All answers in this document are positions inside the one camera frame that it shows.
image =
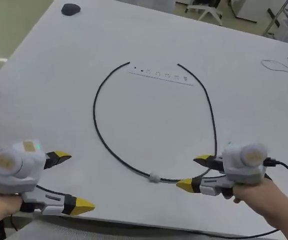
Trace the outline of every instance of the white device housing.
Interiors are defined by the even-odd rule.
[[[33,191],[46,159],[37,139],[21,141],[10,147],[0,146],[0,194]]]
[[[260,143],[228,145],[222,153],[227,179],[235,183],[259,183],[266,172],[263,161],[267,156],[267,149]]]

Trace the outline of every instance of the power outlet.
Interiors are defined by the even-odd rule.
[[[194,86],[196,80],[192,76],[173,74],[171,71],[153,70],[148,67],[141,67],[136,64],[128,65],[128,72],[131,74],[141,75],[149,78],[165,80],[168,82]]]

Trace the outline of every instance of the black cable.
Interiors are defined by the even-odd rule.
[[[15,229],[15,231],[18,231],[18,228],[15,226],[14,222],[13,222],[13,214],[10,215],[9,217],[10,220],[10,224],[12,225],[12,227]]]
[[[124,66],[127,66],[129,65],[130,62],[127,62],[127,63],[124,63],[120,66],[118,66],[117,68],[115,68],[105,79],[104,81],[99,85],[98,89],[97,89],[97,92],[96,92],[96,95],[95,95],[95,98],[94,98],[94,103],[93,103],[93,121],[94,121],[94,126],[95,126],[95,129],[96,129],[96,132],[97,132],[97,135],[100,139],[100,141],[102,142],[102,144],[104,145],[104,147],[109,151],[109,153],[111,155],[113,155],[114,158],[116,158],[121,164],[123,164],[124,166],[126,166],[127,168],[131,169],[132,171],[134,171],[135,173],[139,174],[139,175],[142,175],[146,178],[149,178],[150,177],[150,174],[147,173],[147,172],[144,172],[144,171],[141,171],[133,166],[131,166],[130,164],[128,164],[127,162],[125,162],[123,159],[121,159],[115,152],[113,152],[113,150],[108,146],[108,144],[105,142],[105,140],[103,139],[101,133],[100,133],[100,130],[98,128],[98,124],[97,124],[97,120],[96,120],[96,103],[97,103],[97,100],[98,100],[98,96],[99,96],[99,93],[103,87],[103,85],[105,84],[105,82],[110,78],[110,76],[115,73],[117,70],[121,69],[122,67]],[[205,92],[205,95],[206,95],[206,98],[207,98],[207,102],[208,102],[208,105],[209,105],[209,110],[210,110],[210,114],[211,114],[211,118],[212,118],[212,125],[213,125],[213,132],[214,132],[214,156],[217,156],[218,154],[218,140],[217,140],[217,134],[216,134],[216,127],[215,127],[215,120],[214,120],[214,114],[213,114],[213,109],[212,109],[212,104],[211,104],[211,100],[209,98],[209,94],[206,90],[206,88],[204,87],[204,85],[202,84],[202,82],[192,73],[190,72],[189,70],[187,70],[185,67],[183,67],[182,65],[180,64],[177,64],[179,67],[181,67],[182,69],[184,69],[185,71],[187,71],[193,78],[195,78],[195,80],[201,85],[201,87],[203,88],[204,92]],[[208,172],[210,171],[210,169],[207,169],[205,172],[203,172],[201,175],[197,176],[199,178],[202,178],[203,176],[205,176]],[[162,182],[166,182],[166,183],[177,183],[178,181],[180,181],[181,179],[170,179],[170,178],[161,178],[160,179]]]
[[[288,170],[288,165],[286,165],[284,162],[282,161],[276,161],[273,159],[270,159],[270,163],[275,163],[275,165],[282,165],[283,167],[285,167]],[[213,238],[222,238],[222,239],[235,239],[235,240],[242,240],[242,239],[255,239],[255,238],[260,238],[260,237],[264,237],[270,234],[274,234],[276,232],[278,232],[279,229],[275,229],[272,231],[268,231],[266,233],[262,233],[262,234],[257,234],[257,235],[253,235],[253,236],[241,236],[241,237],[234,237],[234,236],[221,236],[221,235],[216,235],[216,234],[212,234],[212,233],[207,233],[207,232],[202,232],[202,231],[189,231],[189,233],[193,233],[193,234],[197,234],[197,235],[202,235],[202,236],[207,236],[207,237],[213,237]]]

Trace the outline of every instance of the white cable connector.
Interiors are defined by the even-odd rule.
[[[157,175],[156,173],[151,172],[149,174],[148,180],[150,183],[158,184],[161,181],[161,177],[159,175]]]

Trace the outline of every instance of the chair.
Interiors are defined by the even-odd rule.
[[[204,10],[203,14],[198,19],[199,21],[201,21],[206,14],[210,13],[217,20],[218,24],[222,26],[223,13],[217,10],[220,2],[221,0],[194,0],[192,1],[192,5],[187,6],[185,13],[187,13],[189,9]]]

